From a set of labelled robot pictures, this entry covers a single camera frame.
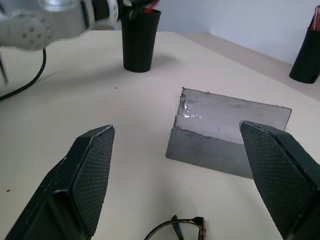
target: beige table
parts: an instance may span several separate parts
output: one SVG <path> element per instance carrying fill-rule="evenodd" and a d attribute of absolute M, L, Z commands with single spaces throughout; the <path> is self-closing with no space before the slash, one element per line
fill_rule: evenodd
<path fill-rule="evenodd" d="M 281 239 L 252 180 L 166 159 L 170 130 L 182 87 L 210 91 L 292 108 L 287 131 L 320 160 L 320 82 L 295 82 L 272 60 L 262 74 L 174 33 L 158 33 L 154 52 L 151 71 L 131 73 L 120 32 L 61 41 L 42 79 L 0 102 L 0 239 L 75 138 L 107 124 L 115 141 L 94 240 L 142 240 L 174 214 L 204 217 L 208 240 Z M 16 81 L 40 67 L 39 52 L 2 54 Z"/>

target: eyeglasses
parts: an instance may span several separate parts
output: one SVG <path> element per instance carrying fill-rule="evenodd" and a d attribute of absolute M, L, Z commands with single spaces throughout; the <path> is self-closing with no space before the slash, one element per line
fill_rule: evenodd
<path fill-rule="evenodd" d="M 144 240 L 205 240 L 206 221 L 203 217 L 193 219 L 178 219 L 174 215 L 171 221 L 166 221 L 155 227 Z"/>

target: textured gripper pad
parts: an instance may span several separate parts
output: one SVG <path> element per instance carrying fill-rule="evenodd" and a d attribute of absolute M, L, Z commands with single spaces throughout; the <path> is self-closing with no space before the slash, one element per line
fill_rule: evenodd
<path fill-rule="evenodd" d="M 308 204 L 312 186 L 273 136 L 245 124 L 241 133 L 255 185 L 285 238 Z"/>
<path fill-rule="evenodd" d="M 114 130 L 97 136 L 89 147 L 72 188 L 73 199 L 89 237 L 97 229 L 106 196 Z"/>

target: white wall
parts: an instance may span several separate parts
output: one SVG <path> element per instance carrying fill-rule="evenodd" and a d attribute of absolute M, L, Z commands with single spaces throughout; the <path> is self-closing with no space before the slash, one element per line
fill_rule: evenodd
<path fill-rule="evenodd" d="M 318 0 L 160 0 L 159 30 L 210 32 L 292 64 L 318 4 Z"/>

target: black cup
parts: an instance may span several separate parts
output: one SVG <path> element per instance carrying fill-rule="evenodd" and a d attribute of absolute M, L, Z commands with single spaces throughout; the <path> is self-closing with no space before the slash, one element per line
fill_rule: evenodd
<path fill-rule="evenodd" d="M 308 28 L 289 76 L 298 82 L 313 84 L 319 75 L 320 32 Z"/>
<path fill-rule="evenodd" d="M 150 70 L 156 33 L 161 12 L 153 9 L 151 13 L 138 13 L 133 19 L 129 16 L 121 20 L 123 66 L 135 73 Z"/>

